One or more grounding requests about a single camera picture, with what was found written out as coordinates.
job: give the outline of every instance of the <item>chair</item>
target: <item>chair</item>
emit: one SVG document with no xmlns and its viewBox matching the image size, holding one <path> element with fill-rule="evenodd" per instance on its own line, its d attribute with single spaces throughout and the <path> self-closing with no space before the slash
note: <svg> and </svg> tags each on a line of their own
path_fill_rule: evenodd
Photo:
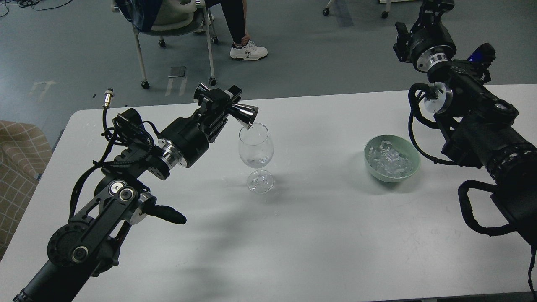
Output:
<svg viewBox="0 0 537 302">
<path fill-rule="evenodd" d="M 328 14 L 330 14 L 330 7 L 335 1 L 336 0 L 330 0 L 330 2 L 328 2 L 328 4 L 323 10 L 323 15 L 328 16 Z M 391 0 L 386 0 L 386 10 L 383 11 L 382 14 L 380 15 L 382 19 L 388 18 L 388 14 L 390 13 L 390 5 L 391 5 Z"/>
<path fill-rule="evenodd" d="M 160 37 L 158 45 L 162 48 L 166 48 L 166 42 L 164 37 L 174 37 L 177 35 L 184 35 L 197 30 L 200 25 L 203 24 L 204 30 L 207 36 L 207 48 L 209 52 L 209 66 L 211 68 L 211 77 L 208 83 L 211 86 L 216 85 L 216 77 L 214 75 L 213 64 L 213 52 L 211 49 L 211 42 L 218 44 L 218 37 L 216 36 L 216 30 L 214 28 L 214 18 L 210 11 L 205 7 L 204 0 L 162 0 L 162 5 L 158 11 L 155 22 L 153 23 L 150 31 L 141 31 L 134 25 L 131 16 L 135 13 L 132 7 L 125 7 L 125 3 L 132 4 L 130 1 L 118 1 L 112 0 L 112 11 L 121 11 L 123 16 L 132 23 L 134 32 L 134 39 L 136 41 L 136 51 L 138 53 L 138 61 L 140 63 L 140 69 L 142 71 L 142 83 L 141 86 L 144 89 L 149 89 L 149 82 L 147 81 L 146 68 L 143 63 L 142 51 L 140 48 L 139 34 L 154 35 Z"/>
<path fill-rule="evenodd" d="M 0 260 L 51 156 L 35 125 L 0 120 Z"/>
</svg>

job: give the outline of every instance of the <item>wine glass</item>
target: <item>wine glass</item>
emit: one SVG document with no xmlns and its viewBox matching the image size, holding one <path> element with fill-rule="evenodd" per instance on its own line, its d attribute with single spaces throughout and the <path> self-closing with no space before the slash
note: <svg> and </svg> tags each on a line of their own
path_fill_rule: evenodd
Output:
<svg viewBox="0 0 537 302">
<path fill-rule="evenodd" d="M 250 129 L 243 127 L 238 137 L 240 139 L 238 153 L 241 160 L 248 167 L 257 169 L 248 176 L 246 181 L 248 188 L 257 194 L 267 193 L 274 187 L 274 177 L 267 170 L 261 170 L 274 154 L 269 130 L 263 124 L 253 123 Z"/>
</svg>

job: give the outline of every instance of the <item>glass base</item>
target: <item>glass base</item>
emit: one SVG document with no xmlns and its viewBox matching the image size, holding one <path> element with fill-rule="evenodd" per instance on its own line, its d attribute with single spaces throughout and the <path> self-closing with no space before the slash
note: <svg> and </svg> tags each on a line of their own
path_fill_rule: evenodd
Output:
<svg viewBox="0 0 537 302">
<path fill-rule="evenodd" d="M 246 180 L 248 189 L 256 194 L 264 194 L 274 187 L 274 177 L 267 170 L 256 170 Z"/>
</svg>

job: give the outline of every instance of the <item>chair leg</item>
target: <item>chair leg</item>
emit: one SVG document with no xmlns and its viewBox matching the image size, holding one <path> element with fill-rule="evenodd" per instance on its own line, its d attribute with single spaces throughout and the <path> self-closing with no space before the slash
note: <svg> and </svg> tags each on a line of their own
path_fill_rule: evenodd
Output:
<svg viewBox="0 0 537 302">
<path fill-rule="evenodd" d="M 160 36 L 160 39 L 158 41 L 158 45 L 162 48 L 166 48 L 166 41 L 164 41 L 164 37 Z"/>
<path fill-rule="evenodd" d="M 211 31 L 212 31 L 212 35 L 213 35 L 213 40 L 215 38 L 218 39 L 218 36 L 216 35 L 216 28 L 214 27 L 214 18 L 213 18 L 213 14 L 211 14 L 211 10 L 207 10 L 207 13 L 209 14 L 209 18 L 211 19 Z"/>
<path fill-rule="evenodd" d="M 147 82 L 146 68 L 143 65 L 142 49 L 140 48 L 140 40 L 138 39 L 139 32 L 133 25 L 134 40 L 136 41 L 136 52 L 138 52 L 138 62 L 140 63 L 140 70 L 142 70 L 142 87 L 149 89 L 149 83 Z"/>
<path fill-rule="evenodd" d="M 330 2 L 328 2 L 328 4 L 326 5 L 326 8 L 329 9 L 335 1 L 336 0 L 330 0 Z"/>
<path fill-rule="evenodd" d="M 386 11 L 383 11 L 382 14 L 380 15 L 382 19 L 388 18 L 388 14 L 390 13 L 390 4 L 391 4 L 391 0 L 386 0 Z"/>
<path fill-rule="evenodd" d="M 330 0 L 330 2 L 328 2 L 328 4 L 326 5 L 326 7 L 323 10 L 323 15 L 328 16 L 330 14 L 330 7 L 334 3 L 334 1 L 336 1 L 336 0 Z"/>
<path fill-rule="evenodd" d="M 209 78 L 209 85 L 214 86 L 216 85 L 216 78 L 214 76 L 213 49 L 211 48 L 211 34 L 209 33 L 209 26 L 207 25 L 209 21 L 209 14 L 207 13 L 207 9 L 205 7 L 203 8 L 203 12 L 204 12 L 204 20 L 205 20 L 203 26 L 204 26 L 204 30 L 207 36 L 207 48 L 209 50 L 209 65 L 211 67 L 211 77 Z"/>
</svg>

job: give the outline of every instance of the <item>shoe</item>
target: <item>shoe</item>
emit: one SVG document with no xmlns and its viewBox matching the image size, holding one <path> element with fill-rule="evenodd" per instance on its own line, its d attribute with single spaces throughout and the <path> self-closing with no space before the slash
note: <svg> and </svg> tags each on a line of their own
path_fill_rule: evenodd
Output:
<svg viewBox="0 0 537 302">
<path fill-rule="evenodd" d="M 229 56 L 235 60 L 248 60 L 257 61 L 266 57 L 269 51 L 265 47 L 256 46 L 252 40 L 248 41 L 246 45 L 241 48 L 236 48 L 235 45 L 231 46 Z"/>
</svg>

